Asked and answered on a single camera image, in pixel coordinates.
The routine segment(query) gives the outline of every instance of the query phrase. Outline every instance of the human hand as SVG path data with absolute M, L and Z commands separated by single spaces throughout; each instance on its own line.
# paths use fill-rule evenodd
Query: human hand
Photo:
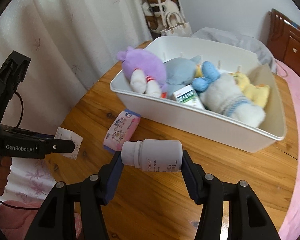
M 0 165 L 0 196 L 4 193 L 4 188 L 8 183 L 8 175 L 10 174 L 10 166 L 12 165 L 11 157 L 3 157 Z

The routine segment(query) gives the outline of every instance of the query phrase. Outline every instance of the curtain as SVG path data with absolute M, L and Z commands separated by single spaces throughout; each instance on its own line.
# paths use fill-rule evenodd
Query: curtain
M 117 52 L 149 39 L 141 0 L 13 0 L 0 17 L 0 67 L 13 50 L 31 58 L 18 87 L 24 102 L 20 127 L 54 134 L 71 108 L 117 62 Z M 15 126 L 20 112 L 14 96 L 2 123 Z M 33 198 L 44 199 L 55 181 L 43 166 L 41 161 L 14 159 L 2 199 L 21 200 L 25 188 L 33 188 L 28 192 Z

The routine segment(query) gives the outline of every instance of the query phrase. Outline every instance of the wooden table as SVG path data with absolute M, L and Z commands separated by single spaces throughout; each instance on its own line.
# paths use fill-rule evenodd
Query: wooden table
M 114 65 L 71 110 L 62 127 L 83 137 L 77 160 L 50 154 L 46 162 L 56 181 L 81 182 L 112 158 L 103 149 L 107 130 L 125 109 L 110 91 L 109 83 L 121 70 Z M 276 76 L 287 118 L 285 140 L 250 154 L 148 119 L 142 119 L 131 140 L 180 140 L 195 163 L 222 181 L 244 179 L 262 201 L 279 230 L 291 200 L 297 171 L 298 134 L 287 83 Z M 131 166 L 123 170 L 114 199 L 102 208 L 110 238 L 194 239 L 201 206 L 189 198 L 181 173 L 142 172 Z M 224 230 L 228 206 L 224 208 Z

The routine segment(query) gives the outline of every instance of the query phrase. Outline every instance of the ribbed white cap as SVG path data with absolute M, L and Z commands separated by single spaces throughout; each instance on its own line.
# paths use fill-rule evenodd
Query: ribbed white cap
M 124 165 L 134 165 L 134 152 L 136 148 L 136 142 L 124 142 L 121 150 L 121 159 Z

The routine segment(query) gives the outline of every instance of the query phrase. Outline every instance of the pink tissue pack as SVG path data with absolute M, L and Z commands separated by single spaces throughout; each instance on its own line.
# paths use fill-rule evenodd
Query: pink tissue pack
M 140 115 L 128 109 L 122 111 L 108 130 L 103 148 L 114 154 L 121 151 L 124 142 L 129 141 L 138 127 Z

